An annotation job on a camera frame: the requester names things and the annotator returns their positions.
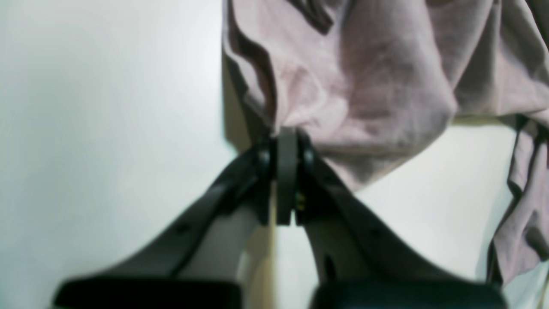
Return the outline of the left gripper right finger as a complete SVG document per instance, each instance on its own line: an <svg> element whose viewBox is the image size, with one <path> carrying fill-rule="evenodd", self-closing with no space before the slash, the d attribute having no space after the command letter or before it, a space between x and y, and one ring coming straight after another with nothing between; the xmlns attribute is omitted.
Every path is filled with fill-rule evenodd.
<svg viewBox="0 0 549 309"><path fill-rule="evenodd" d="M287 129L287 212L304 228L320 285L312 309L505 309L496 286L435 266L360 202L302 129Z"/></svg>

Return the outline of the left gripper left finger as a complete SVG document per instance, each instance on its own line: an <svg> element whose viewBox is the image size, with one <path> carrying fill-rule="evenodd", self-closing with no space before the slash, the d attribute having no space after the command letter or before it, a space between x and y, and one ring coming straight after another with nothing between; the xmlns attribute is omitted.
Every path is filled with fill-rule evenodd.
<svg viewBox="0 0 549 309"><path fill-rule="evenodd" d="M255 231L271 220L277 138L233 160L206 192L135 254L63 282L57 309L245 309L237 274Z"/></svg>

